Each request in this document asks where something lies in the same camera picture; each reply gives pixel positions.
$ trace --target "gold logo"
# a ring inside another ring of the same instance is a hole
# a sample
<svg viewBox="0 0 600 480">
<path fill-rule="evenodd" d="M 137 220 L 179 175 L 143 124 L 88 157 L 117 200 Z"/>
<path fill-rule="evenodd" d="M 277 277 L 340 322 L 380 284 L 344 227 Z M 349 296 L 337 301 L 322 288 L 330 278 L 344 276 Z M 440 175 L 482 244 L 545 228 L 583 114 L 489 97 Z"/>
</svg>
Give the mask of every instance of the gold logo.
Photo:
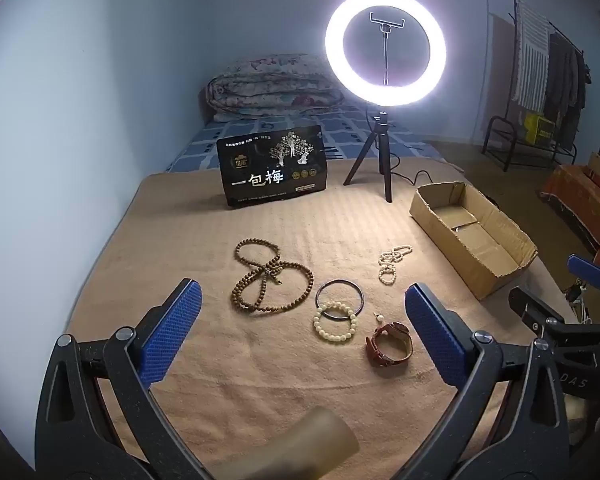
<svg viewBox="0 0 600 480">
<path fill-rule="evenodd" d="M 246 155 L 240 154 L 234 158 L 235 167 L 236 168 L 246 168 L 248 165 L 248 160 Z"/>
</svg>

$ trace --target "cardboard tube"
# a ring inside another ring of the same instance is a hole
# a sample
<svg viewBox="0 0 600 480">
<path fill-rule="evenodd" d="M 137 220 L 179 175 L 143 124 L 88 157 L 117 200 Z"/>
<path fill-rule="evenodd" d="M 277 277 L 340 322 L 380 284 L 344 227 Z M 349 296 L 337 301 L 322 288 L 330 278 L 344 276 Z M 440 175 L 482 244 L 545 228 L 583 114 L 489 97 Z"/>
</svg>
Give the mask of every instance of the cardboard tube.
<svg viewBox="0 0 600 480">
<path fill-rule="evenodd" d="M 317 406 L 264 446 L 207 469 L 217 480 L 317 480 L 359 450 L 344 420 Z"/>
</svg>

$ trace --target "ring light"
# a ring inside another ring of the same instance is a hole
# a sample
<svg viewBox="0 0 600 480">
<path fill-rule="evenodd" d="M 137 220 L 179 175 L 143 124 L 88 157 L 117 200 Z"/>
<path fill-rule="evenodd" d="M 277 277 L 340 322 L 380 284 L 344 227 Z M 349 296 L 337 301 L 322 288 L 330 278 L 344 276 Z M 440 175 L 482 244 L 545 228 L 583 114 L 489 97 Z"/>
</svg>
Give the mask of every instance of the ring light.
<svg viewBox="0 0 600 480">
<path fill-rule="evenodd" d="M 429 63 L 420 78 L 405 86 L 383 86 L 369 83 L 352 69 L 344 54 L 344 33 L 349 22 L 362 10 L 375 6 L 403 10 L 423 28 L 429 40 Z M 333 13 L 325 37 L 327 58 L 336 77 L 355 95 L 380 106 L 406 105 L 431 92 L 445 69 L 446 46 L 440 26 L 416 0 L 347 0 Z"/>
</svg>

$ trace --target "tripod leg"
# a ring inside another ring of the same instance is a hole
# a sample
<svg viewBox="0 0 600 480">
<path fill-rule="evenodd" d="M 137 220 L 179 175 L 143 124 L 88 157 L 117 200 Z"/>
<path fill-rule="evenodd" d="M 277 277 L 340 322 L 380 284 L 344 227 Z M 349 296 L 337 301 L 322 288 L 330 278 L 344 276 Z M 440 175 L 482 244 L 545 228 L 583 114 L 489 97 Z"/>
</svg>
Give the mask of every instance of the tripod leg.
<svg viewBox="0 0 600 480">
<path fill-rule="evenodd" d="M 389 154 L 389 136 L 386 133 L 378 136 L 378 147 L 380 149 L 380 173 L 384 175 L 384 198 L 387 202 L 392 202 L 391 155 Z"/>
<path fill-rule="evenodd" d="M 344 180 L 344 186 L 348 186 L 349 184 L 351 184 L 351 179 L 356 174 L 356 171 L 360 167 L 360 164 L 362 164 L 362 161 L 365 160 L 365 155 L 371 148 L 371 145 L 373 144 L 377 134 L 378 134 L 377 132 L 371 132 L 369 134 L 369 136 L 366 138 L 365 145 L 362 146 L 362 150 L 360 150 L 360 154 L 358 155 L 358 158 L 353 163 L 353 166 L 351 167 L 351 171 L 349 171 L 349 174 L 347 175 L 346 179 Z"/>
</svg>

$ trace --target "striped towel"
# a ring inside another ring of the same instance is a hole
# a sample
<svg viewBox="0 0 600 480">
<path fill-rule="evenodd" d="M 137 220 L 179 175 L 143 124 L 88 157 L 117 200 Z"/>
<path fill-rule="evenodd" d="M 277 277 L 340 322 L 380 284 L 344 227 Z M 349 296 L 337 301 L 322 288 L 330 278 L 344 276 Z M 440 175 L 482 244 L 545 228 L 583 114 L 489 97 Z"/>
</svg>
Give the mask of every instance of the striped towel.
<svg viewBox="0 0 600 480">
<path fill-rule="evenodd" d="M 518 1 L 518 82 L 513 99 L 542 114 L 549 72 L 549 21 Z"/>
</svg>

